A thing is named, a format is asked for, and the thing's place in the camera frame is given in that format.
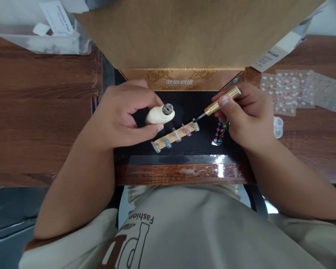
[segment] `box lid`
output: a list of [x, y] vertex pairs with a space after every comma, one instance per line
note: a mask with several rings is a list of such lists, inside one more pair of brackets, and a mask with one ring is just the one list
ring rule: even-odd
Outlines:
[[117, 0], [74, 14], [115, 68], [250, 66], [324, 0]]

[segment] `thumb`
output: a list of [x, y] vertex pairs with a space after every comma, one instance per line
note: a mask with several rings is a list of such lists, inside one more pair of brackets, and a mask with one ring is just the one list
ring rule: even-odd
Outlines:
[[231, 124], [241, 124], [246, 114], [230, 96], [223, 95], [218, 99], [220, 110], [227, 116]]
[[133, 145], [154, 138], [164, 128], [163, 124], [150, 124], [142, 128], [132, 129], [131, 142]]

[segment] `beige shirt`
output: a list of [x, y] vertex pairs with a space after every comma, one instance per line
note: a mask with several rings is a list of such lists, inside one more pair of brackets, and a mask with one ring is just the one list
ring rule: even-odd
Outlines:
[[274, 214], [269, 220], [221, 186], [136, 187], [117, 210], [24, 253], [19, 268], [336, 268], [336, 226]]

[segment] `fingernail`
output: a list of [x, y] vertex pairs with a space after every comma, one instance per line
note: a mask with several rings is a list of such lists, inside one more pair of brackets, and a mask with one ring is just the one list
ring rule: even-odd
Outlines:
[[219, 106], [224, 106], [226, 103], [228, 103], [230, 100], [229, 100], [229, 97], [226, 96], [226, 95], [223, 95], [219, 98]]
[[158, 131], [159, 131], [159, 132], [162, 131], [163, 128], [164, 128], [164, 125], [163, 125], [163, 124], [157, 124], [157, 126], [158, 126]]

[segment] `wooden stick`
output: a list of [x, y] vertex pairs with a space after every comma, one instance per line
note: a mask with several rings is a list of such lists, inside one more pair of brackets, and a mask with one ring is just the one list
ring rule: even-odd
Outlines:
[[[193, 132], [193, 131], [194, 131], [194, 126], [193, 126], [193, 122], [192, 122], [192, 121], [191, 121], [190, 123], [188, 123], [188, 124], [186, 125], [186, 127], [187, 127], [187, 129], [188, 129], [190, 132]], [[183, 126], [180, 127], [179, 129], [177, 129], [177, 133], [178, 133], [178, 135], [179, 135], [180, 137], [182, 137], [182, 138], [183, 138], [183, 136], [186, 136], [186, 134], [183, 133]], [[175, 142], [175, 137], [174, 137], [173, 132], [167, 134], [167, 135], [165, 136], [165, 138], [167, 138], [168, 141], [169, 141], [170, 143]], [[164, 143], [164, 140], [163, 140], [162, 137], [159, 138], [159, 139], [157, 139], [157, 140], [155, 140], [154, 143], [158, 144], [158, 146], [159, 146], [160, 149], [165, 148], [165, 143]]]

